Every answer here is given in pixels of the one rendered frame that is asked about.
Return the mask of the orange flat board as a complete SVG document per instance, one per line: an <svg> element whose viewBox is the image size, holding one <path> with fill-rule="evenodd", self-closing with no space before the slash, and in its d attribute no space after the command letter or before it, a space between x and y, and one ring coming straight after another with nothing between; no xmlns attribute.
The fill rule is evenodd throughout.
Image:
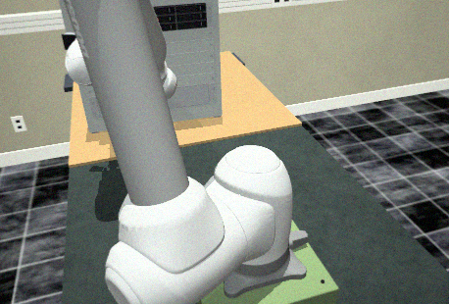
<svg viewBox="0 0 449 304"><path fill-rule="evenodd" d="M179 148L302 123L229 51L221 52L223 115L173 122ZM69 168L117 160L107 130L91 133L74 82Z"/></svg>

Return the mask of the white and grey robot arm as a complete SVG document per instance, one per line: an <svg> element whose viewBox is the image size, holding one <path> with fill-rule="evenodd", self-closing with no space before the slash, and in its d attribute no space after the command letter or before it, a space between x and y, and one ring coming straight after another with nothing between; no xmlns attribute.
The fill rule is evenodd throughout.
<svg viewBox="0 0 449 304"><path fill-rule="evenodd" d="M177 81L151 1L64 2L67 73L93 86L128 193L105 267L118 304L196 304L222 282L233 299L303 279L293 250L309 237L291 231L291 181L273 151L233 149L204 186L187 176L167 101Z"/></svg>

